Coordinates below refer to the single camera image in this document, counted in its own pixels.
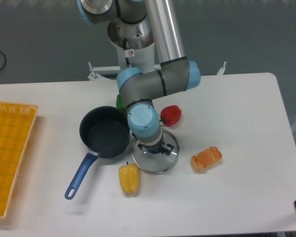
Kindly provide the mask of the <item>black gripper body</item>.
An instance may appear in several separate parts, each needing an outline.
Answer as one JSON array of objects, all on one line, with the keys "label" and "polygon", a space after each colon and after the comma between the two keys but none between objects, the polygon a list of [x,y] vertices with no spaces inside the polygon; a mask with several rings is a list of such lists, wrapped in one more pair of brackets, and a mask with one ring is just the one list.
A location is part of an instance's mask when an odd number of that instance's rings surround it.
[{"label": "black gripper body", "polygon": [[153,142],[139,142],[138,144],[138,148],[140,150],[142,150],[143,148],[145,148],[148,151],[161,151],[162,150],[162,146],[163,146],[164,142],[162,139],[160,139],[159,141],[153,141]]}]

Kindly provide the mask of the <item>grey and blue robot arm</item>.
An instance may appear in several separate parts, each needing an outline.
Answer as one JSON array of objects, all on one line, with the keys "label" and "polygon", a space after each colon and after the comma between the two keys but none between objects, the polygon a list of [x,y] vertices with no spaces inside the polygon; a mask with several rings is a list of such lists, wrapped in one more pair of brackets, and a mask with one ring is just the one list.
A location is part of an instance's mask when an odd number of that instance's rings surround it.
[{"label": "grey and blue robot arm", "polygon": [[123,52],[116,81],[139,148],[169,156],[174,146],[164,143],[153,100],[195,88],[201,78],[186,58],[173,2],[79,0],[77,6],[88,23],[108,22],[108,37]]}]

